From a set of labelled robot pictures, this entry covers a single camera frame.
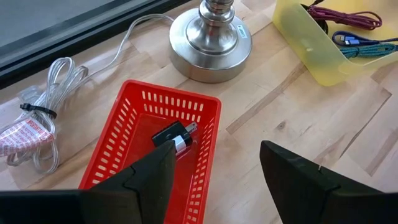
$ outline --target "silver lamp base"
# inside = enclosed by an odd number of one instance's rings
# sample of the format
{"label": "silver lamp base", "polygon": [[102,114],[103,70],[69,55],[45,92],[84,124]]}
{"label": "silver lamp base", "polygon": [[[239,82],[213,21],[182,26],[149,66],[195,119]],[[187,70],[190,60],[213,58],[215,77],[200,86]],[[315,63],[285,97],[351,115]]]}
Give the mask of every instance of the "silver lamp base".
{"label": "silver lamp base", "polygon": [[220,83],[242,72],[252,40],[241,19],[233,16],[226,27],[212,27],[203,22],[198,9],[191,9],[174,20],[170,45],[170,59],[182,75]]}

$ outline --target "red and white tag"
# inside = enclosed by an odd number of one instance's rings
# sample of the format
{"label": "red and white tag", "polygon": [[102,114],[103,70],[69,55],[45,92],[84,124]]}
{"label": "red and white tag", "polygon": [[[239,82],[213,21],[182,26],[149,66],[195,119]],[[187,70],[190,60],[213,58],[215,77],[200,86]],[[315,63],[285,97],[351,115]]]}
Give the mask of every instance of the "red and white tag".
{"label": "red and white tag", "polygon": [[54,135],[42,124],[34,118],[28,118],[0,134],[0,157],[35,149],[53,140]]}

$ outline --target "metal prong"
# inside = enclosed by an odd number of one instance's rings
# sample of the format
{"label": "metal prong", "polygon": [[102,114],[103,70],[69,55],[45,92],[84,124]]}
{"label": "metal prong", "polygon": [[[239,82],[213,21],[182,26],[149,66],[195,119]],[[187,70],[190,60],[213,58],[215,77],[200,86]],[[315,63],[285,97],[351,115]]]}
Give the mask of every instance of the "metal prong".
{"label": "metal prong", "polygon": [[188,131],[188,133],[192,134],[194,131],[196,131],[198,124],[196,122],[192,122],[190,125],[185,127],[185,129]]}

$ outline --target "wooden table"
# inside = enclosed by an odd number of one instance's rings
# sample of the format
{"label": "wooden table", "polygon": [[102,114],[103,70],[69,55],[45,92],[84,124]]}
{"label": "wooden table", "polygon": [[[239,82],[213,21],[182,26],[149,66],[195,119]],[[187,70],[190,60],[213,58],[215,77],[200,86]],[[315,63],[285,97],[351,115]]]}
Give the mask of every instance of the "wooden table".
{"label": "wooden table", "polygon": [[[168,15],[196,7],[195,0]],[[220,84],[189,80],[167,56],[168,22],[149,21],[134,30],[123,56],[87,83],[57,118],[61,165],[48,176],[31,162],[0,162],[0,189],[75,189],[85,171],[121,84],[143,80],[216,96],[223,103],[205,223],[281,223],[267,189],[259,146],[268,139],[382,191],[398,190],[398,72],[389,65],[346,83],[316,83],[271,22],[274,0],[237,0],[253,51],[238,77]],[[73,56],[96,71],[107,64],[124,34]],[[21,112],[16,94],[45,86],[41,71],[0,90],[0,126]]]}

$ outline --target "yellow bin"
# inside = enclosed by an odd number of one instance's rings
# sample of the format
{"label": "yellow bin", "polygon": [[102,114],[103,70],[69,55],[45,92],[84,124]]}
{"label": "yellow bin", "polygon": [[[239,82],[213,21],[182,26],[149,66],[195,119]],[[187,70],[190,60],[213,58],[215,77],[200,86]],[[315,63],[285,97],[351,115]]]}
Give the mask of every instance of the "yellow bin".
{"label": "yellow bin", "polygon": [[396,20],[398,17],[396,15],[398,1],[325,0],[318,6],[345,13],[373,11],[383,19],[382,26],[372,31],[328,21],[328,35],[301,6],[301,4],[309,6],[312,2],[277,0],[273,21],[319,84],[324,86],[336,85],[356,74],[375,70],[398,60],[398,52],[381,58],[352,58],[348,60],[331,41],[333,33],[338,30],[349,31],[376,40],[398,37]]}

